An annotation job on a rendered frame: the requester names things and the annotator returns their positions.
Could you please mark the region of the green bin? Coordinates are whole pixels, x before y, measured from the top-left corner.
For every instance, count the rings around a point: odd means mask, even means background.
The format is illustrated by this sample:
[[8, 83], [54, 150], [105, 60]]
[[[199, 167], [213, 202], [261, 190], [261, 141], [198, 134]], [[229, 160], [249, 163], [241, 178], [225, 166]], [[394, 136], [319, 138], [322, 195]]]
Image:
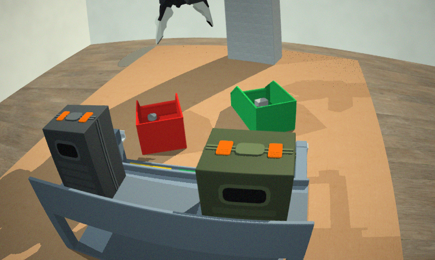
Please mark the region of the green bin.
[[[255, 106], [254, 100], [263, 97], [268, 100], [268, 105]], [[231, 92], [231, 106], [249, 130], [295, 130], [296, 104], [297, 100], [274, 80], [265, 88], [242, 91], [236, 86]]]

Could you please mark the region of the red bin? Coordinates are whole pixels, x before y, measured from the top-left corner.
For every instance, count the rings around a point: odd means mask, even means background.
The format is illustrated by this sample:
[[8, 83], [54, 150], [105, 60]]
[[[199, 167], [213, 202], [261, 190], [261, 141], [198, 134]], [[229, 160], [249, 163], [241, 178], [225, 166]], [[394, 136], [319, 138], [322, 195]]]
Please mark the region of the red bin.
[[[154, 122], [148, 120], [150, 113], [157, 115]], [[175, 100], [162, 103], [140, 106], [136, 101], [136, 127], [142, 155], [187, 148], [177, 93]]]

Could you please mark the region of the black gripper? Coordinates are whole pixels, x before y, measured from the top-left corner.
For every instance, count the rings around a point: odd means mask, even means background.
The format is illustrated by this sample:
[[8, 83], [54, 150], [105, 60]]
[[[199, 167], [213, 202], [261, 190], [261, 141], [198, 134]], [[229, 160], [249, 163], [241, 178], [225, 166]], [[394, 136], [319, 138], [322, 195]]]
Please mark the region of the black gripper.
[[[172, 5], [180, 8], [181, 5], [187, 4], [184, 0], [159, 0], [160, 8], [159, 13], [160, 16], [157, 16], [155, 19], [156, 27], [156, 44], [160, 42], [163, 38], [163, 32], [167, 27], [167, 21], [173, 15]], [[195, 8], [194, 8], [195, 7]], [[206, 18], [206, 22], [213, 27], [213, 21], [209, 9], [209, 5], [207, 0], [203, 2], [198, 2], [193, 4], [193, 8], [198, 12], [202, 13], [202, 15]]]

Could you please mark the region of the dark grey tool case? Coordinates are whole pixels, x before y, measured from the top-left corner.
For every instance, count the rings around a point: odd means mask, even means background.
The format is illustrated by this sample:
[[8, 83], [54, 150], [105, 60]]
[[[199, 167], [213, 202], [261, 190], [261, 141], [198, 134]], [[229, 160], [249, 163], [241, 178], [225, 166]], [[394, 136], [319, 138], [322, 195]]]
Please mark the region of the dark grey tool case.
[[65, 187], [113, 199], [126, 173], [108, 105], [66, 105], [42, 130]]

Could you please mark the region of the olive green tool case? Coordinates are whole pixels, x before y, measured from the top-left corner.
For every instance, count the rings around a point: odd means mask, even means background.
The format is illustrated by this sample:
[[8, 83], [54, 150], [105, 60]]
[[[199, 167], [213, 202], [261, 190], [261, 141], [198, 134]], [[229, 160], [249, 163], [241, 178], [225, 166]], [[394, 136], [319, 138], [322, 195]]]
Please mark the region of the olive green tool case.
[[202, 215], [287, 221], [296, 133], [212, 128], [195, 169]]

